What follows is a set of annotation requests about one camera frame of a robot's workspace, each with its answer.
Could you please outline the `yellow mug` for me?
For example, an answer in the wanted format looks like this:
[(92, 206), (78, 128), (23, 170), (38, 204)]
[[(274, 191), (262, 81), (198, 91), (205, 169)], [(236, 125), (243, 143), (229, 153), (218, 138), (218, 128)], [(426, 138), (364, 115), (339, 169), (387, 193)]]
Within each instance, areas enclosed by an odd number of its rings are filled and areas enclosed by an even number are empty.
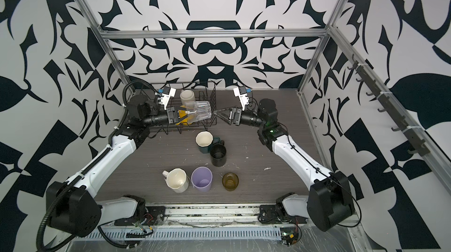
[(177, 125), (190, 125), (194, 123), (194, 120), (196, 119), (196, 115), (193, 111), (186, 111), (186, 110), (178, 110), (179, 114), (179, 121)]

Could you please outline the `clear glass cup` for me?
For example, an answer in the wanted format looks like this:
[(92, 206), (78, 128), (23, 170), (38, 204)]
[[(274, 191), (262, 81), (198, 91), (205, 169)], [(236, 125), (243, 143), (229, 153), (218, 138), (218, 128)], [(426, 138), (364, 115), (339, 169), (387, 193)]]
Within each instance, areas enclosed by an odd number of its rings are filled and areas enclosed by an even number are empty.
[(189, 124), (211, 118), (212, 110), (208, 101), (188, 101), (185, 107)]

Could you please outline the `white mug red inside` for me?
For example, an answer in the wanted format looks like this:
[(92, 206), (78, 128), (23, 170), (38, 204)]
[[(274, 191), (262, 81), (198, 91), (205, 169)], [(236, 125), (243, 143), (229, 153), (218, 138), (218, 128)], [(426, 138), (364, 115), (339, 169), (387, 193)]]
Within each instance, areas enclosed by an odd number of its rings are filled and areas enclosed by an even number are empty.
[(183, 90), (180, 93), (180, 99), (181, 99), (182, 105), (186, 105), (189, 102), (196, 101), (196, 95), (195, 95), (194, 91), (192, 91), (192, 90)]

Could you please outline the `cream white mug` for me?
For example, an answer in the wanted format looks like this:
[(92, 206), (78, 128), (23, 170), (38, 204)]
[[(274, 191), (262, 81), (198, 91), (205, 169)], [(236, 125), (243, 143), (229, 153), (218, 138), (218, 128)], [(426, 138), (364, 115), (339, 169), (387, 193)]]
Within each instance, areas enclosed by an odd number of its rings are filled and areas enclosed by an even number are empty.
[(163, 171), (162, 175), (165, 178), (166, 185), (176, 193), (183, 193), (189, 187), (189, 178), (186, 172), (180, 168), (175, 168), (171, 171)]

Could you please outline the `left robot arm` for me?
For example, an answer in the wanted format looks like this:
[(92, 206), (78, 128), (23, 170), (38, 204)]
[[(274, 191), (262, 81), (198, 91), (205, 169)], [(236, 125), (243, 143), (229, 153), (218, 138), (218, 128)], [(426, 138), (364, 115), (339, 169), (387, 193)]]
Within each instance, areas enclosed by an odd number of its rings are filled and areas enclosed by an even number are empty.
[(102, 226), (117, 220), (141, 227), (145, 220), (146, 202), (134, 195), (97, 202), (96, 195), (108, 177), (146, 139), (152, 128), (164, 130), (168, 126), (189, 125), (202, 121), (202, 109), (211, 117), (208, 101), (186, 98), (181, 92), (181, 106), (169, 103), (176, 89), (164, 85), (155, 89), (138, 79), (126, 84), (123, 91), (124, 113), (118, 126), (109, 135), (107, 146), (80, 171), (64, 182), (54, 182), (45, 193), (47, 211), (36, 235), (39, 252), (56, 252), (76, 237), (85, 237), (98, 229), (111, 245), (130, 249), (130, 245), (111, 240)]

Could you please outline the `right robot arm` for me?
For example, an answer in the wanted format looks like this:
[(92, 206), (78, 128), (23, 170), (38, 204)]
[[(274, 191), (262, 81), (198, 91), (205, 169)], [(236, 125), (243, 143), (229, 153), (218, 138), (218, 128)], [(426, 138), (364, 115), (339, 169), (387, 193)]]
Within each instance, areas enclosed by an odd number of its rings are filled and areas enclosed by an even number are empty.
[(303, 181), (308, 197), (289, 194), (282, 198), (282, 211), (292, 217), (310, 219), (321, 231), (341, 225), (355, 214), (350, 182), (342, 172), (333, 172), (306, 153), (278, 120), (276, 102), (264, 98), (256, 111), (238, 107), (213, 112), (229, 125), (257, 128), (260, 142), (280, 157)]

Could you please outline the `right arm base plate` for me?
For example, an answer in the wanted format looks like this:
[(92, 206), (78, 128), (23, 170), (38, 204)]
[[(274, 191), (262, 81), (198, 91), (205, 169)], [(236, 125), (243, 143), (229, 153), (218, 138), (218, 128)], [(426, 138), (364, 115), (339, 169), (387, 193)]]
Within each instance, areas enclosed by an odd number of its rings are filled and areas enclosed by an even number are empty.
[(292, 218), (281, 205), (260, 205), (258, 221), (262, 224), (291, 223)]

